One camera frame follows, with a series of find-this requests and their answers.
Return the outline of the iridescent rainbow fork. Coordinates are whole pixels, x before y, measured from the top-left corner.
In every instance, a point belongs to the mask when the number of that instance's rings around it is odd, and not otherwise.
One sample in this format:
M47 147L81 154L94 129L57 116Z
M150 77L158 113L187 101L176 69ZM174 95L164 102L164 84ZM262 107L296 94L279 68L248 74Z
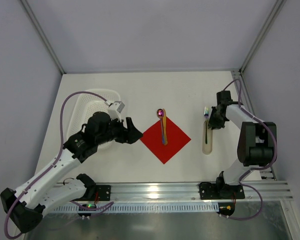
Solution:
M203 116L205 118L204 121L204 126L205 126L205 144L207 145L209 143L209 138L208 138L208 130L209 130L209 112L210 109L208 107L204 107L204 113Z

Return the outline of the iridescent rainbow spoon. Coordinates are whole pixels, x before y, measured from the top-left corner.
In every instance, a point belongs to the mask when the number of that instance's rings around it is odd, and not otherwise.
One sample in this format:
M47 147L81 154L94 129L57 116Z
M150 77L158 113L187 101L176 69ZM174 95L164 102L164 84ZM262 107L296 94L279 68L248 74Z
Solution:
M160 120L160 125L161 125L161 135L162 135L162 144L164 145L164 132L163 132L163 108L160 108L157 110L157 117Z

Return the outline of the gold knife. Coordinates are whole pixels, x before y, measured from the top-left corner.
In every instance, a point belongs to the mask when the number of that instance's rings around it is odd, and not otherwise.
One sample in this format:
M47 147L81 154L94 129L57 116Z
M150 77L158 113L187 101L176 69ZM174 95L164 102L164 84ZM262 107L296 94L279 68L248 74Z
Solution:
M168 137L167 137L167 113L166 110L163 108L163 139L164 139L164 145L166 146L168 144Z

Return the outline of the red paper napkin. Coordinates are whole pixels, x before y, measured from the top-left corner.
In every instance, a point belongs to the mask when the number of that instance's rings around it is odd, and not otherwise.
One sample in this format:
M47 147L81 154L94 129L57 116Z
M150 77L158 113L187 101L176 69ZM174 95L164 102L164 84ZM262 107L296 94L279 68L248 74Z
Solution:
M172 120L166 120L167 145L162 143L161 123L157 121L144 133L141 142L163 163L176 155L191 138L186 135Z

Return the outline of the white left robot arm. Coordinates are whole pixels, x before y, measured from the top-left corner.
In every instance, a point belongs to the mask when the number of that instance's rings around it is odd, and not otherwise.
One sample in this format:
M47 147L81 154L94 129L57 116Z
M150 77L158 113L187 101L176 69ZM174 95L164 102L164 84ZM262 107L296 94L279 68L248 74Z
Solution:
M86 174L79 174L69 186L60 191L52 187L68 172L80 166L98 151L98 147L115 141L134 144L143 134L134 126L130 117L112 119L106 112L95 112L81 126L79 132L70 136L60 147L58 155L40 172L16 189L5 188L0 200L5 221L11 220L22 234L32 231L54 208L75 199L88 199L96 188L95 182Z

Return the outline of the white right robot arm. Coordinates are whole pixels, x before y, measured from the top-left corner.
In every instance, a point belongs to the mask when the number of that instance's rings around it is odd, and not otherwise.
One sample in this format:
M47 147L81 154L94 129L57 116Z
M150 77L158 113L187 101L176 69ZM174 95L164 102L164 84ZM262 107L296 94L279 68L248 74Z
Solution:
M209 186L210 196L218 199L239 197L244 199L241 181L253 171L265 170L277 158L277 126L265 122L247 111L239 101L233 101L229 90L216 94L207 124L209 130L220 130L226 122L234 123L240 130L237 159Z

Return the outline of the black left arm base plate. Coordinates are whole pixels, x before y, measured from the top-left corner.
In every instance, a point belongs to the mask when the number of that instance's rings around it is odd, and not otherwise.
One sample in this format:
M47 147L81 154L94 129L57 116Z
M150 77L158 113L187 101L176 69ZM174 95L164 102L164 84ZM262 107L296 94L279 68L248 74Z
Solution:
M111 185L96 185L95 202L111 200Z

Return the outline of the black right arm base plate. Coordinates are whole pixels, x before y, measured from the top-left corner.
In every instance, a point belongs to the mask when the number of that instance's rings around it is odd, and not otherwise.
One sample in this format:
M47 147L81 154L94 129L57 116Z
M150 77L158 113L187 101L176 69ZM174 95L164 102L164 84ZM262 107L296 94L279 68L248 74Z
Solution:
M198 185L201 200L245 199L242 185L201 182Z

